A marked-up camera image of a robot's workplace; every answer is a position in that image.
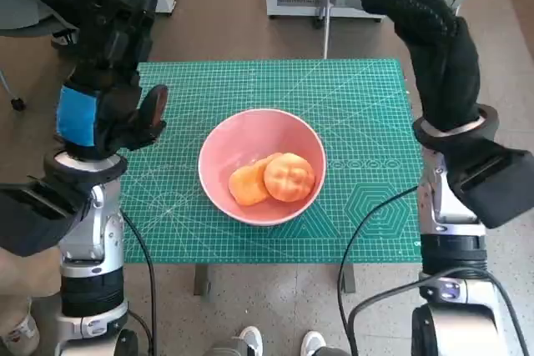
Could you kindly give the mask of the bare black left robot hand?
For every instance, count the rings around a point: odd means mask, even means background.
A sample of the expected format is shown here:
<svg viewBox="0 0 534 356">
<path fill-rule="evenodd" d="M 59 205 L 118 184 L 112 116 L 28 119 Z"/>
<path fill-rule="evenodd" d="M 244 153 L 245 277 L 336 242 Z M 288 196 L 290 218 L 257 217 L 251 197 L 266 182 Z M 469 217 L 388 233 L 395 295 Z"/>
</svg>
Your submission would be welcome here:
<svg viewBox="0 0 534 356">
<path fill-rule="evenodd" d="M 101 160 L 119 149 L 156 142 L 166 123 L 169 90 L 141 94 L 138 66 L 147 60 L 158 0 L 92 3 L 78 40 L 76 66 L 60 90 L 56 134 L 73 158 Z"/>
</svg>

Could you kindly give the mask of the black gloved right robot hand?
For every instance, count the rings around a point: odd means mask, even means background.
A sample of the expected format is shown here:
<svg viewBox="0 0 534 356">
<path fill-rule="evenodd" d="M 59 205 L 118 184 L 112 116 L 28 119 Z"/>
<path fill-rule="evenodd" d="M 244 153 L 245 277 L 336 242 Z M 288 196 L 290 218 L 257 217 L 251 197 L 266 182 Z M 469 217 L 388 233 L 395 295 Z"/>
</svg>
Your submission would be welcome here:
<svg viewBox="0 0 534 356">
<path fill-rule="evenodd" d="M 445 0 L 360 0 L 386 15 L 408 48 L 423 118 L 441 132 L 478 119 L 479 58 L 466 20 Z"/>
</svg>

